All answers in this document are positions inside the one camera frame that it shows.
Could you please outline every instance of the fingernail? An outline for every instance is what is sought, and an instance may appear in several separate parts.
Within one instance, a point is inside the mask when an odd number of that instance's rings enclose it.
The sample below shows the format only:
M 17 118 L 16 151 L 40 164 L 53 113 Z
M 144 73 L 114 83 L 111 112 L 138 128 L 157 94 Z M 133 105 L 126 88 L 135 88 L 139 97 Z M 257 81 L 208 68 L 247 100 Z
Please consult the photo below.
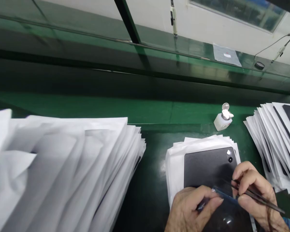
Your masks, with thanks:
M 247 201 L 248 199 L 249 197 L 246 194 L 243 194 L 238 198 L 238 201 Z

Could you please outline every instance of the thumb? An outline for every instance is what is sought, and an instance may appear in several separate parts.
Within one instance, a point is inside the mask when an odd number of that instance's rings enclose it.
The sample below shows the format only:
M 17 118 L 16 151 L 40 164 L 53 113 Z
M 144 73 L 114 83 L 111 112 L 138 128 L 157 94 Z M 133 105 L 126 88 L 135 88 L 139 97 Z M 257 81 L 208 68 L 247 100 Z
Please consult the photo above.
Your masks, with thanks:
M 220 197 L 212 198 L 201 213 L 196 218 L 196 223 L 198 225 L 198 231 L 202 231 L 206 223 L 209 221 L 215 210 L 222 204 L 223 199 Z
M 266 214 L 266 207 L 264 205 L 260 205 L 255 200 L 253 200 L 250 196 L 243 194 L 238 198 L 239 205 L 249 212 L 254 218 L 264 217 Z

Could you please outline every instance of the window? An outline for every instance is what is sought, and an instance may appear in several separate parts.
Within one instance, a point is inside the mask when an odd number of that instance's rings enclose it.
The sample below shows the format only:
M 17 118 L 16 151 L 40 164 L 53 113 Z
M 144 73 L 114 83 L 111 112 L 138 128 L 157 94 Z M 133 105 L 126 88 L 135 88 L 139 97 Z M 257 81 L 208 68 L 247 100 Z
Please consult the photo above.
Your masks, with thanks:
M 224 15 L 273 32 L 285 11 L 265 0 L 190 0 Z

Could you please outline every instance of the tweezers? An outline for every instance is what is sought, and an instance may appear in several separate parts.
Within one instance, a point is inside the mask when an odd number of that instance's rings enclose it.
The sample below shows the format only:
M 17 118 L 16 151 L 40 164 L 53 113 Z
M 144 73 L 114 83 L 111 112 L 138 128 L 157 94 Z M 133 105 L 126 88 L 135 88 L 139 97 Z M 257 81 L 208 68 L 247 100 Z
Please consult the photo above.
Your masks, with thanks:
M 222 179 L 223 181 L 225 181 L 228 185 L 230 185 L 232 188 L 236 189 L 238 191 L 238 187 L 232 185 L 230 182 Z M 240 182 L 238 180 L 233 180 L 235 183 L 240 184 Z M 268 206 L 269 208 L 276 210 L 282 214 L 285 214 L 285 211 L 283 211 L 281 208 L 277 207 L 276 205 L 274 205 L 272 202 L 270 202 L 269 200 L 265 199 L 263 196 L 261 196 L 260 194 L 254 192 L 253 190 L 247 189 L 247 191 L 245 192 L 246 195 L 250 196 L 252 199 L 254 199 L 255 201 Z

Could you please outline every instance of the stack of white paper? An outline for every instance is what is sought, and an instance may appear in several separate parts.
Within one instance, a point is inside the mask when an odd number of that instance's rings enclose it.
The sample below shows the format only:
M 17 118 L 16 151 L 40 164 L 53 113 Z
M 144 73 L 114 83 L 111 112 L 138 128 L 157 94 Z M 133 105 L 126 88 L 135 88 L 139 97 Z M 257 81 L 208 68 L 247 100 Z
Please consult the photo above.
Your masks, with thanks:
M 109 231 L 146 148 L 127 121 L 0 111 L 0 231 Z
M 290 120 L 283 103 L 267 103 L 247 117 L 246 125 L 260 154 L 267 180 L 276 192 L 290 193 Z
M 167 177 L 168 197 L 170 208 L 175 194 L 184 188 L 184 162 L 188 153 L 232 147 L 235 151 L 236 163 L 241 162 L 237 144 L 223 135 L 213 135 L 204 139 L 185 138 L 167 150 L 165 170 Z

